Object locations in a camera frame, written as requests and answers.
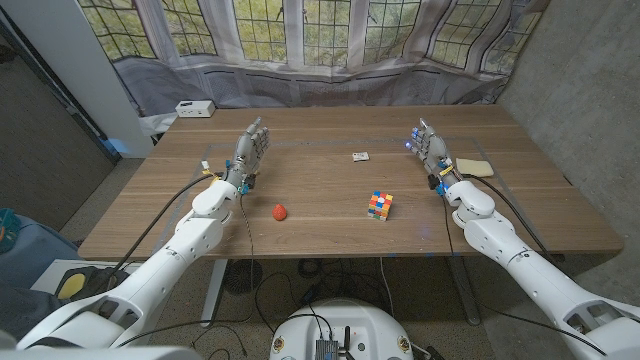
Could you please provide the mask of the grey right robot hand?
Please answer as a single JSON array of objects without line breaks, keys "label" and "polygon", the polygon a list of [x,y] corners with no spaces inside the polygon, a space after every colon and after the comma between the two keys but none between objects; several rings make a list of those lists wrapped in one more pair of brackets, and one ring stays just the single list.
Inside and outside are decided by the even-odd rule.
[{"label": "grey right robot hand", "polygon": [[405,147],[416,155],[427,172],[427,181],[431,190],[447,189],[463,180],[457,171],[445,141],[424,118],[414,127]]}]

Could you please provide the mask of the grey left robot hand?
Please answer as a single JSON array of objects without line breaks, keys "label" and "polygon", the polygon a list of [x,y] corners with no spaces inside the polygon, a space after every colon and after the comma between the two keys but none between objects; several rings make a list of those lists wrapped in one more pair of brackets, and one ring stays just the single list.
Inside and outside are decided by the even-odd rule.
[{"label": "grey left robot hand", "polygon": [[241,134],[230,165],[223,180],[239,187],[250,175],[254,175],[261,159],[270,145],[270,133],[267,127],[261,126],[262,119],[257,117]]}]

